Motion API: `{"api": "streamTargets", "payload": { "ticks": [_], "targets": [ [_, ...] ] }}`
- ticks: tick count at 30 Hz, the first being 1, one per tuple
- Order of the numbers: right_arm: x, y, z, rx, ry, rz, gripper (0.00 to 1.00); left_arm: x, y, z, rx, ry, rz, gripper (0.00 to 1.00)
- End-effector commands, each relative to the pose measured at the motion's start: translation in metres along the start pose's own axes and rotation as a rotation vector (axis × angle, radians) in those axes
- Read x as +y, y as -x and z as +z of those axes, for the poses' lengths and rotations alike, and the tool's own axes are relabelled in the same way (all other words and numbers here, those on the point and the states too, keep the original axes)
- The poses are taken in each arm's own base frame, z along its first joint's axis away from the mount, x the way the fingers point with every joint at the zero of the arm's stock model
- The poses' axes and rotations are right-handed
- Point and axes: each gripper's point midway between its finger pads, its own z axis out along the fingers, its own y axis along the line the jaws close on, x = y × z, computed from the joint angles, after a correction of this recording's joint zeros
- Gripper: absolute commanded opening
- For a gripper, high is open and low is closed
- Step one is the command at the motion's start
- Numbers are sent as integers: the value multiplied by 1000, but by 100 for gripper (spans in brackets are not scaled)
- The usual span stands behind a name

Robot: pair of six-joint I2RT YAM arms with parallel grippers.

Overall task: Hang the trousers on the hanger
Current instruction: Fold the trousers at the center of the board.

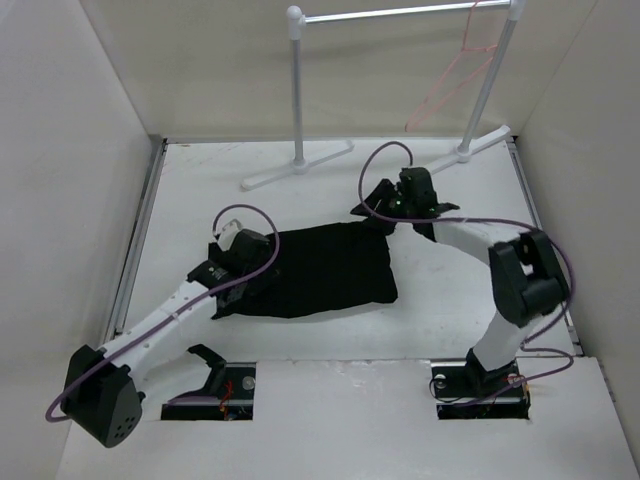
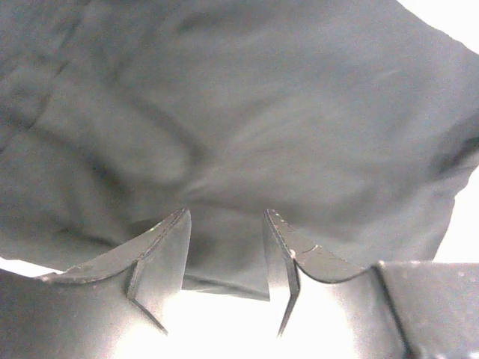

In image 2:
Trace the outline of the black trousers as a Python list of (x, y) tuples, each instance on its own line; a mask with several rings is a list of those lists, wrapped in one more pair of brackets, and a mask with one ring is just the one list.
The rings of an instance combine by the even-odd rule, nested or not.
[(261, 218), (430, 260), (478, 56), (397, 1), (3, 1), (1, 255), (68, 269), (192, 215), (190, 288), (267, 291)]

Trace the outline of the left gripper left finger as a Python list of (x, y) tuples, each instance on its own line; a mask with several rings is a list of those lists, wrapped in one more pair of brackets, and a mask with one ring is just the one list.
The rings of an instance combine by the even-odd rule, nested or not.
[(167, 334), (165, 310), (183, 285), (191, 228), (190, 211), (179, 209), (134, 239), (62, 274), (45, 274), (40, 279), (86, 285), (126, 272), (126, 298)]

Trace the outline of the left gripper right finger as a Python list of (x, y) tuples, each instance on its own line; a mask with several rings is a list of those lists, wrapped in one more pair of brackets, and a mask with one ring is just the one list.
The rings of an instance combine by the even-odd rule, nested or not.
[(369, 307), (363, 296), (373, 287), (366, 280), (356, 286), (347, 285), (363, 275), (365, 268), (297, 233), (275, 210), (263, 213), (262, 231), (272, 326), (278, 337), (284, 334), (300, 296), (301, 274), (338, 305), (339, 314), (328, 319), (327, 324), (339, 324), (355, 337), (372, 335), (374, 307)]

